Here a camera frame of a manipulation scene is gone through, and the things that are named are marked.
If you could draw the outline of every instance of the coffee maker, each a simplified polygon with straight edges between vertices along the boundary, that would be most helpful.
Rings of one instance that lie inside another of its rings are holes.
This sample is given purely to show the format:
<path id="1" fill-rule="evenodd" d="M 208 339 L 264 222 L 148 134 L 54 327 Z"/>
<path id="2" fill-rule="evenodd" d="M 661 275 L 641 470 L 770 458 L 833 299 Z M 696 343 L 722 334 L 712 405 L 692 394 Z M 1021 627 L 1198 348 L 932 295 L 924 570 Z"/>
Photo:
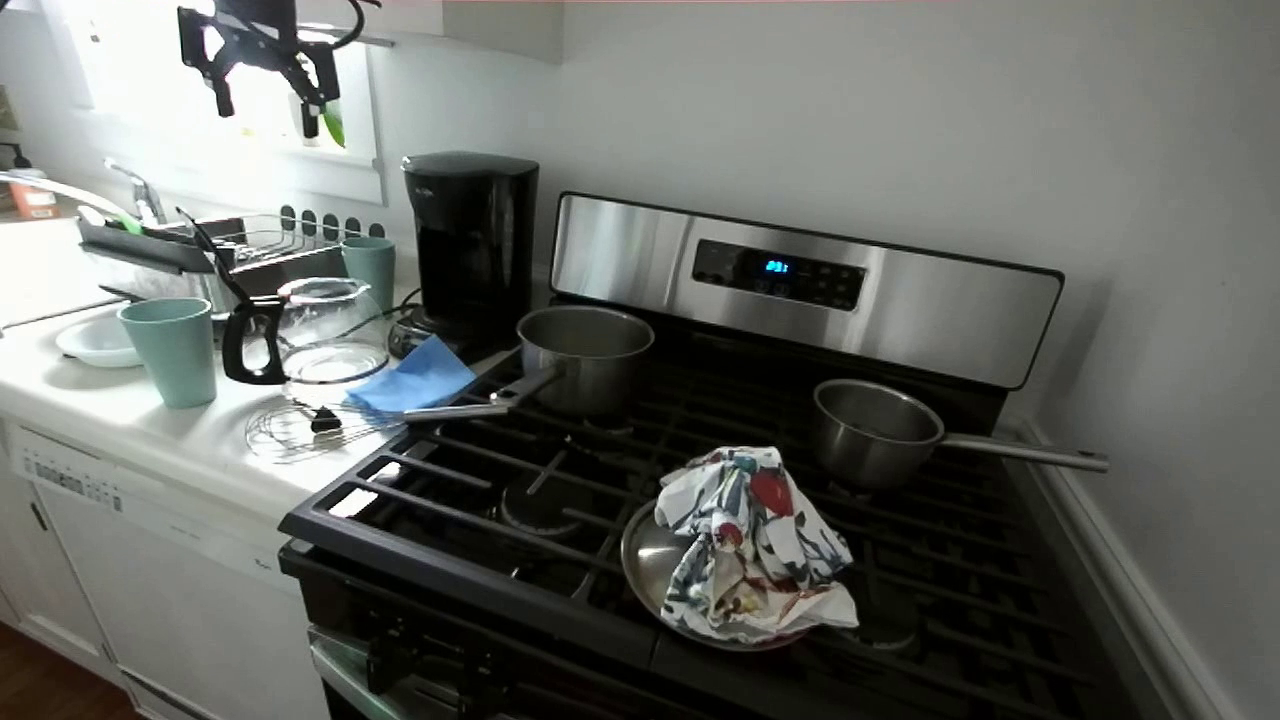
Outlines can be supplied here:
<path id="1" fill-rule="evenodd" d="M 535 165 L 517 157 L 409 157 L 428 327 L 461 355 L 517 339 L 534 290 Z"/>

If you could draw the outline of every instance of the wall outlet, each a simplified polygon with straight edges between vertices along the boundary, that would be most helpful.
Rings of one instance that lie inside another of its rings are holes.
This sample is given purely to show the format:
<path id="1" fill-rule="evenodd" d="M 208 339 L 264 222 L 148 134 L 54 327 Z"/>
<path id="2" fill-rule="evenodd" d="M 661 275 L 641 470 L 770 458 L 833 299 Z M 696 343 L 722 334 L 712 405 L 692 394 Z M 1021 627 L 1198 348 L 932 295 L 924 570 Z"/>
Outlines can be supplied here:
<path id="1" fill-rule="evenodd" d="M 280 227 L 309 241 L 386 237 L 387 227 L 359 212 L 330 212 L 314 203 L 280 203 Z"/>

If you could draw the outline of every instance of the oven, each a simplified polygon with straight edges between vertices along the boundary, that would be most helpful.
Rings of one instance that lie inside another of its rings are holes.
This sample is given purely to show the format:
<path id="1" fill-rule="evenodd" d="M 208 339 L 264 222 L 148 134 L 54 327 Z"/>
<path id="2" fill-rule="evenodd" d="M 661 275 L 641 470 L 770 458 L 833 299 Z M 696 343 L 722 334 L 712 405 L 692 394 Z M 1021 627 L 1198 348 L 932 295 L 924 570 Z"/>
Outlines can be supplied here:
<path id="1" fill-rule="evenodd" d="M 332 714 L 1132 714 L 1006 458 L 942 452 L 906 492 L 855 492 L 810 452 L 827 377 L 991 430 L 1056 271 L 564 197 L 552 288 L 658 327 L 624 414 L 409 422 L 283 515 Z M 781 446 L 849 539 L 855 631 L 722 651 L 646 613 L 620 535 L 724 443 Z"/>

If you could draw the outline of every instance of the digital display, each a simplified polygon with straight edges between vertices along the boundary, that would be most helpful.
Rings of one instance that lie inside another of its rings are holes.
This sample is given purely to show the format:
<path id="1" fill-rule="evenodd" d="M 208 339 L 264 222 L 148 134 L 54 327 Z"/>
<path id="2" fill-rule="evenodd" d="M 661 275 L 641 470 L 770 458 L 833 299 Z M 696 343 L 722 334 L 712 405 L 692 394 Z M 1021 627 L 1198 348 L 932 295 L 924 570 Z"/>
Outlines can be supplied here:
<path id="1" fill-rule="evenodd" d="M 763 254 L 763 275 L 788 275 L 788 271 L 791 271 L 788 260 Z"/>
<path id="2" fill-rule="evenodd" d="M 863 271 L 855 262 L 827 262 L 812 254 L 784 254 L 761 246 L 738 246 L 701 241 L 692 260 L 692 278 L 722 282 L 756 295 L 784 295 L 798 302 L 824 302 L 854 313 L 863 290 Z"/>

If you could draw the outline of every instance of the white countertop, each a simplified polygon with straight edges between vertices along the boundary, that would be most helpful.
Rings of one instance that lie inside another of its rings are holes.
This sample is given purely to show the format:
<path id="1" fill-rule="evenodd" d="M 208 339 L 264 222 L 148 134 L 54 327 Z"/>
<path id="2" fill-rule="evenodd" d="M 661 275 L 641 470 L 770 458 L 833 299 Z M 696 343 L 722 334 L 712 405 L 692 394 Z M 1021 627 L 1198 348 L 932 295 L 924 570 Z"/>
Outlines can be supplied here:
<path id="1" fill-rule="evenodd" d="M 91 260 L 68 220 L 0 222 L 0 307 L 38 315 L 102 299 Z M 341 446 L 283 446 L 264 418 L 287 414 L 283 389 L 215 378 L 208 409 L 165 409 L 146 369 L 87 369 L 61 355 L 58 331 L 97 313 L 24 324 L 0 334 L 0 414 L 208 499 L 275 523 L 386 435 L 356 429 Z"/>

